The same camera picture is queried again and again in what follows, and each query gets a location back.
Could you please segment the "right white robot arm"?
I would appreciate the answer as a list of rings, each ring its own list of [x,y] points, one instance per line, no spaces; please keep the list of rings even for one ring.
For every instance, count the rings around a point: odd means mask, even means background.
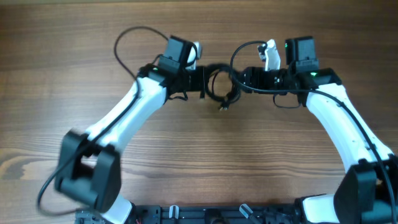
[[[338,75],[320,68],[312,37],[285,41],[287,68],[274,40],[257,42],[263,67],[239,74],[248,93],[295,94],[325,128],[345,168],[333,194],[297,200],[302,223],[396,223],[397,156],[354,108]]]

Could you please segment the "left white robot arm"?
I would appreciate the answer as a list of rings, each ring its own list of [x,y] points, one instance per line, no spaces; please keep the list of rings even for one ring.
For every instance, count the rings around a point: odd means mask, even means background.
[[[145,121],[174,93],[200,91],[196,61],[199,42],[175,36],[157,64],[149,63],[122,100],[85,133],[69,131],[63,141],[55,190],[86,205],[108,223],[127,223],[134,205],[121,194],[121,156]]]

